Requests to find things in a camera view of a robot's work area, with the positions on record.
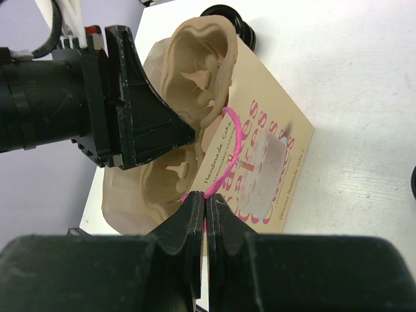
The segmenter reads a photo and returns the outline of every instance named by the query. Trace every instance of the white tabletop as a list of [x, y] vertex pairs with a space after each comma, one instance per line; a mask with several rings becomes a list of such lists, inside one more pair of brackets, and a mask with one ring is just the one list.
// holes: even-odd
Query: white tabletop
[[[176, 0], [145, 9], [152, 45], [210, 5], [228, 4], [257, 34], [257, 56], [315, 126], [285, 233], [391, 241], [416, 275], [416, 1]], [[80, 227], [115, 233], [101, 215], [98, 169]]]

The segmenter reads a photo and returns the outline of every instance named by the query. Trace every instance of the white table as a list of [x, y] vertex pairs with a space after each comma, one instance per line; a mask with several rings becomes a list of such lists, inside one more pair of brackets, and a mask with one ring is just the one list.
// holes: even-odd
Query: white table
[[[416, 1], [176, 0], [145, 9], [142, 62], [217, 3], [252, 26], [257, 56], [316, 128], [285, 233], [383, 237], [416, 275]], [[80, 227], [110, 234], [102, 181], [99, 169]]]

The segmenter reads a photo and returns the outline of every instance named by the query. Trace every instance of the gray background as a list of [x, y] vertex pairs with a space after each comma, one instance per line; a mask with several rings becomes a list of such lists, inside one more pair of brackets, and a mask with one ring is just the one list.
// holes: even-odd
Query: gray background
[[[136, 34], [138, 0], [83, 0], [85, 25], [127, 25]], [[33, 50], [49, 35], [34, 0], [0, 6], [0, 46]], [[77, 227], [95, 165], [71, 142], [0, 154], [0, 249], [26, 234], [65, 234]]]

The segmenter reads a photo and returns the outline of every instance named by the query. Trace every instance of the black cylinder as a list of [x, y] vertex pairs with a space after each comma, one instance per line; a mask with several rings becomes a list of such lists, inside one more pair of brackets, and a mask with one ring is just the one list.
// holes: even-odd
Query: black cylinder
[[0, 64], [0, 152], [83, 136], [83, 75], [69, 62]]

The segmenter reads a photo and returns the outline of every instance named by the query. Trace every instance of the pink string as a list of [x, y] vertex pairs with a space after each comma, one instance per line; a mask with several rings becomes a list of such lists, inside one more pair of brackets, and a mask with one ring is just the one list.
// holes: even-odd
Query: pink string
[[[239, 115], [231, 108], [231, 107], [224, 107], [222, 109], [222, 116], [225, 114], [229, 114], [231, 121], [234, 123], [235, 126], [235, 147], [233, 157], [231, 158], [230, 163], [226, 171], [205, 191], [203, 197], [205, 199], [210, 198], [212, 195], [218, 192], [221, 187], [221, 184], [224, 182], [230, 171], [233, 169], [235, 163], [238, 161], [241, 153], [241, 145], [242, 145], [242, 127]], [[184, 194], [182, 196], [182, 202], [188, 197], [188, 194]]]

